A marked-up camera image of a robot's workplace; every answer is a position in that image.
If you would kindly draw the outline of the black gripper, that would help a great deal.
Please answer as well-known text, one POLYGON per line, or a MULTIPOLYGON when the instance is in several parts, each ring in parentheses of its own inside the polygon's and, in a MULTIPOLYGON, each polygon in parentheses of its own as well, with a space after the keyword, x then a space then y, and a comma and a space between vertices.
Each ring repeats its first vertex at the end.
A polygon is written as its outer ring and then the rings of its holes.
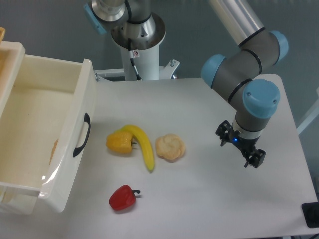
POLYGON ((266 156, 266 152, 261 149, 256 149, 256 142, 259 137, 254 139, 245 139, 240 136, 240 132, 238 130, 234 131, 231 129, 230 123, 225 120, 223 121, 217 128, 215 134, 221 140, 220 146, 224 146, 226 143, 231 142, 236 148, 238 148, 242 155, 245 156, 246 163, 244 165, 247 168, 249 165, 254 168, 258 168, 264 161, 266 156))

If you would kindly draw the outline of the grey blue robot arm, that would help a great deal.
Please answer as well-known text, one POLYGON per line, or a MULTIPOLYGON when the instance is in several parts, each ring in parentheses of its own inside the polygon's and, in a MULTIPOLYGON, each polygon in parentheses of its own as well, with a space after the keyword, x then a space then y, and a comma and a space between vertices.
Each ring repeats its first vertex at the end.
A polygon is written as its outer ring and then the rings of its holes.
MULTIPOLYGON (((256 142, 280 101, 278 87, 259 75, 286 56, 289 44, 280 32, 267 31, 245 0, 212 0, 210 5, 240 48, 231 58, 213 55, 201 69, 205 83, 236 111, 234 121, 221 123, 216 134, 221 144, 241 151, 246 165, 257 168, 266 153, 256 142)), ((166 29, 150 1, 92 0, 84 11, 93 28, 99 34, 109 32, 120 47, 127 81, 173 76, 176 62, 159 65, 166 29)))

